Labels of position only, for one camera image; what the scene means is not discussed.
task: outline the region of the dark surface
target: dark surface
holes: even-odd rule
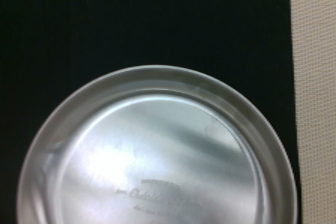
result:
[[[0,15],[0,223],[16,223],[22,164],[50,113],[89,81],[137,65],[191,68],[244,93],[299,184],[289,0],[2,1]]]

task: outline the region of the metal plate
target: metal plate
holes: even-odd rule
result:
[[[26,158],[20,224],[295,224],[296,216],[277,133],[212,77],[134,67],[62,103]]]

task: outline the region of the reflective surface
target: reflective surface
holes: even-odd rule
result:
[[[238,92],[169,66],[122,70],[91,83],[32,144],[19,221],[295,223],[284,149]]]

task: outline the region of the beige panel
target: beige panel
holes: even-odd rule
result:
[[[304,223],[336,224],[336,0],[292,0]]]

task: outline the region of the silver plate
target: silver plate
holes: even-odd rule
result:
[[[67,99],[37,135],[20,224],[295,224],[286,150],[245,97],[172,66],[121,70]]]

